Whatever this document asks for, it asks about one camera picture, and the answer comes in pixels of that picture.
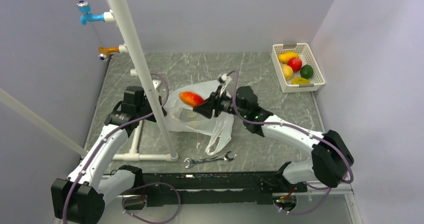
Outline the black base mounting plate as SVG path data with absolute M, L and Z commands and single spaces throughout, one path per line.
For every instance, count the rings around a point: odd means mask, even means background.
M 274 198 L 307 192 L 305 184 L 289 184 L 275 171 L 144 173 L 142 187 L 126 196 L 144 196 L 148 207 L 182 204 L 256 203 L 271 205 Z

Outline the yellow fake mango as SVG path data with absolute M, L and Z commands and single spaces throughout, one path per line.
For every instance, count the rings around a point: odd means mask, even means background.
M 295 77 L 293 78 L 293 80 L 291 81 L 292 85 L 309 85 L 311 82 L 303 77 Z

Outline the white PVC pipe frame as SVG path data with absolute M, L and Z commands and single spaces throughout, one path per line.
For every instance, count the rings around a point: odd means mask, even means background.
M 116 154 L 115 160 L 123 161 L 167 161 L 175 162 L 179 159 L 179 155 L 176 152 L 174 145 L 172 144 L 169 130 L 166 127 L 164 115 L 162 113 L 161 105 L 157 98 L 157 92 L 155 91 L 152 83 L 152 78 L 149 76 L 149 67 L 141 46 L 140 39 L 138 37 L 135 24 L 132 15 L 129 10 L 127 0 L 106 0 L 110 8 L 109 12 L 106 12 L 106 21 L 109 23 L 116 22 L 116 26 L 126 42 L 122 50 L 126 50 L 133 59 L 133 64 L 136 69 L 139 80 L 145 89 L 145 94 L 148 98 L 148 102 L 151 105 L 153 113 L 156 115 L 157 124 L 160 132 L 164 138 L 165 146 L 167 147 L 168 154 L 139 154 L 135 147 L 130 148 L 129 153 Z M 79 146 L 77 143 L 72 141 L 69 137 L 64 135 L 58 129 L 53 127 L 35 112 L 31 111 L 28 107 L 23 105 L 13 96 L 8 94 L 3 89 L 0 90 L 0 102 L 6 105 L 11 110 L 25 118 L 36 127 L 42 129 L 45 133 L 51 135 L 57 139 L 61 144 L 70 148 L 72 151 L 79 154 L 81 157 L 85 157 L 88 152 Z

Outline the red fake tomato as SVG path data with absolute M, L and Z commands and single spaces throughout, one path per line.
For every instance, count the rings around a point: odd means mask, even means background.
M 287 65 L 293 69 L 294 73 L 297 73 L 301 70 L 303 62 L 299 57 L 293 57 L 287 62 Z

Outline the aluminium rail frame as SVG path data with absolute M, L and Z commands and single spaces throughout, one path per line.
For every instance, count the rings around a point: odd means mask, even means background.
M 296 193 L 294 196 L 291 196 L 290 194 L 287 195 L 283 195 L 283 196 L 277 196 L 273 199 L 273 203 L 272 205 L 275 205 L 277 207 L 277 209 L 282 212 L 282 213 L 286 213 L 289 215 L 307 215 L 309 213 L 308 210 L 296 210 L 296 206 L 297 206 L 297 198 L 298 196 L 313 196 L 313 195 L 320 195 L 321 196 L 321 200 L 317 203 L 318 206 L 321 206 L 327 199 L 327 197 L 331 194 L 334 195 L 341 195 L 341 194 L 346 194 L 346 195 L 350 195 L 353 193 L 352 188 L 348 185 L 348 184 L 341 184 L 336 188 L 329 188 L 327 186 L 323 186 L 323 185 L 316 185 L 314 183 L 303 183 L 306 185 L 307 187 L 307 192 L 304 193 Z M 147 188 L 150 187 L 150 184 L 144 184 L 142 185 L 143 188 Z M 132 210 L 137 210 L 140 209 L 142 207 L 142 205 L 146 205 L 147 206 L 147 202 L 146 202 L 146 197 L 145 196 L 139 196 L 139 195 L 124 195 L 123 193 L 121 193 L 120 195 L 118 195 L 116 198 L 122 198 L 122 208 L 125 214 L 130 215 L 132 213 Z M 184 205 L 181 202 L 176 203 L 175 205 L 177 206 L 181 206 Z M 59 223 L 74 223 L 77 224 L 75 222 L 71 222 L 71 221 L 67 221 L 64 219 L 59 219 L 56 218 Z

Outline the green fake lime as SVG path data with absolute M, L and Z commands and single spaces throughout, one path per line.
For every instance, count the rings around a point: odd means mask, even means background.
M 305 64 L 304 66 L 302 66 L 299 73 L 302 78 L 309 80 L 314 76 L 314 69 L 311 65 Z

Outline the translucent white plastic bag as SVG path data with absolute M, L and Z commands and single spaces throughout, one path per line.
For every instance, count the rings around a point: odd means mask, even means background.
M 192 107 L 185 104 L 179 94 L 189 91 L 206 99 L 216 91 L 218 85 L 217 80 L 210 80 L 181 87 L 169 94 L 164 106 L 167 112 L 165 123 L 169 131 L 210 136 L 209 143 L 205 148 L 205 152 L 209 156 L 220 152 L 232 139 L 234 116 L 224 112 L 218 117 L 208 119 L 192 111 Z

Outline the small yellow fake fruit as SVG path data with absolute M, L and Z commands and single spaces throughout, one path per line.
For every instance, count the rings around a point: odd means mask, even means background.
M 280 55 L 278 55 L 278 61 L 282 64 L 287 64 L 290 59 L 292 58 L 298 58 L 299 55 L 294 51 L 284 52 Z

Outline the orange plastic faucet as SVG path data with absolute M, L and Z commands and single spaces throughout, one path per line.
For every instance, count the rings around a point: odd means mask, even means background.
M 120 48 L 118 46 L 116 46 L 116 47 L 99 46 L 98 47 L 98 58 L 103 62 L 107 62 L 110 59 L 111 54 L 119 53 L 119 52 L 120 52 Z

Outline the white perforated plastic basket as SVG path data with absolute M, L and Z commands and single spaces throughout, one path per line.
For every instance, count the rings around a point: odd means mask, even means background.
M 315 92 L 326 84 L 307 43 L 274 44 L 271 58 L 283 93 Z

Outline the blue plastic faucet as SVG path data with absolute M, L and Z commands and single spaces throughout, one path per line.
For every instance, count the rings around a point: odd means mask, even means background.
M 87 22 L 105 22 L 104 14 L 94 15 L 91 12 L 91 7 L 88 1 L 80 0 L 76 4 L 81 13 L 79 22 L 81 25 L 86 25 Z

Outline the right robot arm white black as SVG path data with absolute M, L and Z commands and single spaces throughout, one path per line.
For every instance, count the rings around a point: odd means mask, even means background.
M 233 96 L 218 87 L 204 101 L 192 104 L 193 111 L 211 119 L 221 113 L 238 116 L 252 134 L 282 141 L 310 155 L 302 162 L 284 163 L 275 174 L 276 187 L 287 192 L 293 186 L 319 181 L 329 188 L 354 179 L 354 158 L 334 130 L 312 131 L 283 120 L 260 107 L 258 97 L 250 86 L 239 87 Z

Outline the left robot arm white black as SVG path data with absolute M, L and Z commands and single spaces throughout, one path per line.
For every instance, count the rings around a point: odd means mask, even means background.
M 57 178 L 51 186 L 54 215 L 58 219 L 96 224 L 105 207 L 125 191 L 139 193 L 144 187 L 143 171 L 131 165 L 121 166 L 115 174 L 103 175 L 114 155 L 139 126 L 143 117 L 155 122 L 145 91 L 140 86 L 125 89 L 106 117 L 101 133 L 86 157 L 67 178 Z

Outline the silver open-end wrench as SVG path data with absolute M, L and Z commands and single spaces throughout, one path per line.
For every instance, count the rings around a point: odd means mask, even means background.
M 225 162 L 231 162 L 236 158 L 236 154 L 231 155 L 232 151 L 228 151 L 222 155 L 214 156 L 214 157 L 208 157 L 208 158 L 202 158 L 202 159 L 192 159 L 192 158 L 185 158 L 184 163 L 186 164 L 185 168 L 190 169 L 195 165 L 202 164 L 202 163 L 209 163 L 209 162 L 215 162 L 215 161 L 225 161 Z

